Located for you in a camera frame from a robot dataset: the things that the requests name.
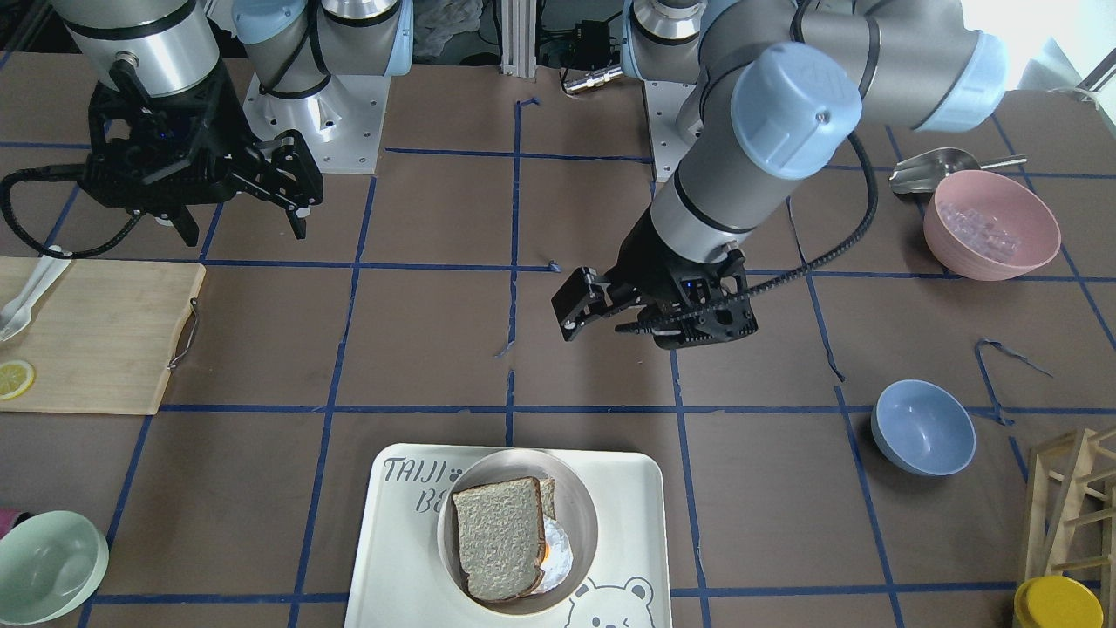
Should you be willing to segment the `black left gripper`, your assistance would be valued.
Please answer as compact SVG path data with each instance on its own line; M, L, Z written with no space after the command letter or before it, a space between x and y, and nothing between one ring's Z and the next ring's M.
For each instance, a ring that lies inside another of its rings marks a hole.
M562 341L583 326L638 307L615 332L653 335L665 350L732 342L756 334L758 321L745 293L745 258L730 249L715 263L695 263L675 254L654 230L650 210L625 236L615 265L606 273L575 268L551 298Z

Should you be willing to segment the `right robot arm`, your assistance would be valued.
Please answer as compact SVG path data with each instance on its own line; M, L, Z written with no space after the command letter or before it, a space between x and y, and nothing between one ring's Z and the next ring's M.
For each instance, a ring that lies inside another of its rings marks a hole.
M92 152L48 167L104 207L150 215L198 243L194 204L246 194L283 211L296 239L323 203L323 168L371 167L379 117L346 85L410 71L411 1L235 1L231 23L254 65L238 99L206 1L55 1L92 61Z

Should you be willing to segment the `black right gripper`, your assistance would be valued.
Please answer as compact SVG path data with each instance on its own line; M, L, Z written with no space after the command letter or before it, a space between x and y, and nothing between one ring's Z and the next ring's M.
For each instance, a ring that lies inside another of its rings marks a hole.
M109 79L92 95L89 131L79 186L107 207L171 207L165 219L187 247L200 236L190 204L253 195L282 207L304 240L310 210L323 202L323 171L302 133L258 138L222 61L195 86L160 97L135 62L110 62Z

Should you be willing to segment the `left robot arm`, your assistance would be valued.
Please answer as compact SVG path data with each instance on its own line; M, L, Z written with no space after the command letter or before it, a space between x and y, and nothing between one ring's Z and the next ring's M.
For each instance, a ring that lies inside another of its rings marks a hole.
M629 1L623 73L687 83L682 128L698 138L626 235L606 273L575 270L555 293L570 341L586 325L638 309L619 334L665 350L732 342L758 329L751 299L858 242L881 190L854 129L972 131L1010 78L1007 44L965 23L959 1L876 1L846 13L812 1ZM742 243L798 185L848 143L868 209L827 253L748 286Z

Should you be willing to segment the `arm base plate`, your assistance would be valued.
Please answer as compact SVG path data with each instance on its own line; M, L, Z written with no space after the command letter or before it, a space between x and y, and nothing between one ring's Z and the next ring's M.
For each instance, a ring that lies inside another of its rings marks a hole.
M700 91L693 84L644 83L655 181L665 183L700 138Z
M335 76L307 99L279 99L259 91L252 76L243 103L254 135L272 141L299 131L323 174L375 174L391 77Z

